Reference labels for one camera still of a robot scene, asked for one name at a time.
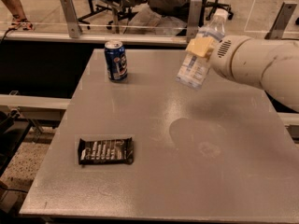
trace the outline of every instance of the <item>floor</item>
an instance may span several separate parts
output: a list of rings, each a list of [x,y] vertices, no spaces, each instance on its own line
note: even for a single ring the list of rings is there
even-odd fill
[[[21,1],[28,19],[36,27],[36,33],[67,33],[64,13],[62,12],[59,0]],[[264,38],[284,1],[294,1],[297,3],[299,0],[221,0],[221,2],[231,4],[232,11],[234,12],[233,19],[226,22],[226,34]],[[73,2],[78,17],[89,12],[86,0],[73,0]],[[135,10],[138,11],[142,6],[135,7]],[[285,29],[284,38],[299,38],[299,26],[295,24],[297,18],[299,18],[299,7],[292,14],[290,22]],[[84,24],[81,24],[81,28],[83,33],[109,34],[113,32],[107,29],[107,23],[110,20],[110,12],[105,11],[87,19],[91,23],[91,29],[88,29],[87,25]],[[5,31],[10,22],[11,15],[7,12],[3,4],[0,4],[0,32]],[[33,142],[35,131],[32,130],[29,132],[7,170],[0,177],[0,180],[6,183],[10,189],[28,191],[54,135],[55,129],[47,127],[37,142]],[[20,191],[15,191],[15,193],[18,195],[18,201],[11,212],[12,215],[17,216],[26,194]]]

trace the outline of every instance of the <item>sandal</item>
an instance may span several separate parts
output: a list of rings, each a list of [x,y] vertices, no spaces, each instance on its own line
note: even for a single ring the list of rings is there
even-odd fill
[[[34,31],[35,29],[34,25],[31,22],[29,22],[27,19],[21,20],[21,26],[23,31]]]
[[[18,30],[19,27],[21,27],[21,19],[19,19],[18,15],[13,15],[11,24],[10,26],[8,26],[8,29]]]

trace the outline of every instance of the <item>bottle cap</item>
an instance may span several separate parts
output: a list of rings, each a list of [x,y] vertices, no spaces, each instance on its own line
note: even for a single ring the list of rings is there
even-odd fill
[[[225,9],[222,9],[222,8],[217,8],[214,16],[220,16],[220,17],[223,17],[225,20],[227,20],[228,11]]]

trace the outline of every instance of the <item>plastic bottle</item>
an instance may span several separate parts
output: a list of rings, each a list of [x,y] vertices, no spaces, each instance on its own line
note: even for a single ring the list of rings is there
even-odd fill
[[[199,56],[196,52],[190,52],[188,48],[187,55],[180,67],[177,75],[177,81],[189,87],[201,88],[209,70],[209,57],[214,49],[215,42],[219,43],[225,36],[225,22],[228,17],[228,12],[225,9],[218,8],[210,22],[199,27],[196,39],[201,37],[212,37],[213,45],[211,45],[204,56]]]

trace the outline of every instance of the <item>blue soda can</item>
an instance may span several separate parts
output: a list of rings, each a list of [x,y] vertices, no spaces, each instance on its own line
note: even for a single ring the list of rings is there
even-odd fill
[[[108,77],[112,81],[121,81],[127,78],[127,59],[122,42],[117,40],[105,43],[105,58]]]

